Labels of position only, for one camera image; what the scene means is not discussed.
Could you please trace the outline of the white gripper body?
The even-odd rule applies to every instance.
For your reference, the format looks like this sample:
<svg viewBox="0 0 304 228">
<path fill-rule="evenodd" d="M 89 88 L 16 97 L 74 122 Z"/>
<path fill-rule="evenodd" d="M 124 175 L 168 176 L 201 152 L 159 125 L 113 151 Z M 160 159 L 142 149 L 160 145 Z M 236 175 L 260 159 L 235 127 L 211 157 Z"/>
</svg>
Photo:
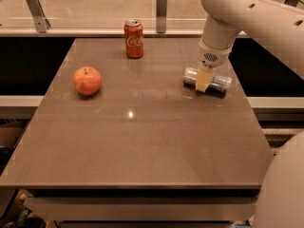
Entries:
<svg viewBox="0 0 304 228">
<path fill-rule="evenodd" d="M 199 40 L 198 59 L 206 67 L 216 68 L 225 63 L 232 48 L 212 48 L 207 46 L 202 39 Z"/>
</svg>

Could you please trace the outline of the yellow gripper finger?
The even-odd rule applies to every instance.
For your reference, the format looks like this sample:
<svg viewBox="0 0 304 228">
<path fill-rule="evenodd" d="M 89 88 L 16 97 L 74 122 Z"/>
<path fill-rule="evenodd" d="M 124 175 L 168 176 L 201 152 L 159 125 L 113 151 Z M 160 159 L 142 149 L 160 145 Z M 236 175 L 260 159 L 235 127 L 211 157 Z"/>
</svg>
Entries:
<svg viewBox="0 0 304 228">
<path fill-rule="evenodd" d="M 209 66 L 200 66 L 198 68 L 196 90 L 205 92 L 215 77 L 215 71 Z"/>
</svg>

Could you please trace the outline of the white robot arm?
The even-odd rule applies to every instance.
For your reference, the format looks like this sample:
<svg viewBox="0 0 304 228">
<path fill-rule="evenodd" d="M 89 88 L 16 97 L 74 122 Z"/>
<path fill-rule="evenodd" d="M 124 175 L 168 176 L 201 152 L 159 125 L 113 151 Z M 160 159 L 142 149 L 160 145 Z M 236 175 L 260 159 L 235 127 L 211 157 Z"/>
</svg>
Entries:
<svg viewBox="0 0 304 228">
<path fill-rule="evenodd" d="M 304 78 L 304 12 L 272 0 L 200 0 L 207 12 L 198 58 L 224 64 L 238 34 L 245 32 Z M 274 156 L 262 183 L 253 228 L 304 228 L 304 131 Z"/>
</svg>

